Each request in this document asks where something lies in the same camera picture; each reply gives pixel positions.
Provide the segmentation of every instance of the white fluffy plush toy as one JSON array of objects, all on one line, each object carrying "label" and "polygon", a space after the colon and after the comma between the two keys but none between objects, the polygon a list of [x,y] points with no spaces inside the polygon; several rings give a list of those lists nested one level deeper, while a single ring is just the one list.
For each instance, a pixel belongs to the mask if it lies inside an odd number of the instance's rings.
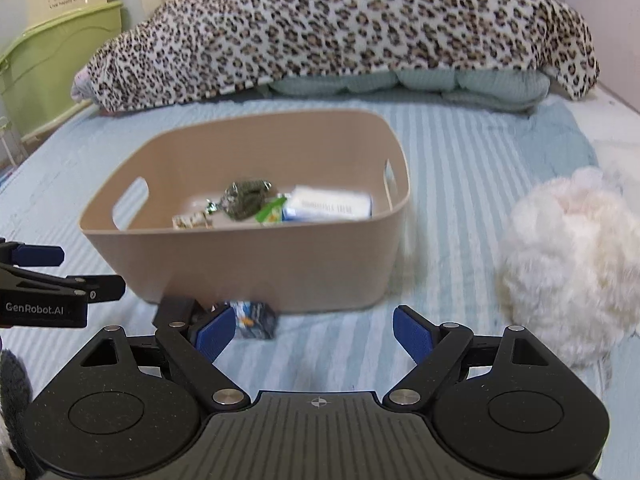
[{"label": "white fluffy plush toy", "polygon": [[534,188],[500,249],[500,302],[568,366],[606,357],[635,331],[640,219],[597,168]]}]

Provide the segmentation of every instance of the green bin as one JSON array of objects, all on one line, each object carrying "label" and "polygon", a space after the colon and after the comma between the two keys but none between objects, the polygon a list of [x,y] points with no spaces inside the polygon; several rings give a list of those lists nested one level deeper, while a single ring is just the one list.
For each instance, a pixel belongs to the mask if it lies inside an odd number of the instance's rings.
[{"label": "green bin", "polygon": [[43,134],[82,108],[72,101],[76,73],[122,31],[122,2],[68,12],[30,28],[0,56],[0,96],[23,140]]}]

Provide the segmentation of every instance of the light blue bedsheet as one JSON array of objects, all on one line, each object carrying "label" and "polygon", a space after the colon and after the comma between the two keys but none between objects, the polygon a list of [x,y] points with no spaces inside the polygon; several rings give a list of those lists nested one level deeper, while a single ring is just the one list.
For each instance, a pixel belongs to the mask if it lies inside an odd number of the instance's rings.
[{"label": "light blue bedsheet", "polygon": [[[498,309],[493,280],[503,221],[535,183],[596,164],[561,103],[514,116],[394,90],[357,100],[191,104],[117,118],[90,108],[60,128],[0,190],[0,235],[62,245],[66,260],[57,274],[110,272],[79,231],[78,218],[117,165],[145,141],[217,118],[315,107],[375,111],[404,147],[412,207],[388,294],[361,312],[283,317],[275,340],[234,340],[216,365],[251,396],[259,389],[383,394],[413,366],[392,335],[391,314],[399,303],[436,324],[453,320],[478,334],[501,334],[507,320]],[[211,160],[214,164],[216,154]],[[14,328],[1,336],[24,360],[39,392],[101,327],[120,324],[129,335],[149,334],[154,311],[128,292],[117,304],[91,306],[85,330]],[[601,391],[596,368],[583,377]]]}]

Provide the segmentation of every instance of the beige plastic basket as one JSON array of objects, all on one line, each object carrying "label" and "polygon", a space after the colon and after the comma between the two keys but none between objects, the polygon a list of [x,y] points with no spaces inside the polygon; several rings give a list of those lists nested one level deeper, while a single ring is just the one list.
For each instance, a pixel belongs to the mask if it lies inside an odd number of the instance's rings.
[{"label": "beige plastic basket", "polygon": [[[126,229],[114,207],[140,178],[148,198]],[[366,221],[232,222],[175,231],[172,217],[216,200],[233,181],[264,178],[368,192]],[[203,305],[267,301],[276,311],[361,308],[383,296],[398,252],[410,183],[386,121],[360,110],[265,114],[162,134],[126,160],[84,211],[80,227],[139,297],[188,295]]]}]

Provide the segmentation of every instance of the leopard print blanket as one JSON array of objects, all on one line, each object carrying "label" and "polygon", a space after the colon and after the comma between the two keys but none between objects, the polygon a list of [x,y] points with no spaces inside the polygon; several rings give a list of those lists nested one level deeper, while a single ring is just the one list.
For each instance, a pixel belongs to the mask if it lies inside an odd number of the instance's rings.
[{"label": "leopard print blanket", "polygon": [[560,0],[169,0],[88,63],[108,112],[437,68],[543,70],[573,99],[599,74],[588,26]]}]

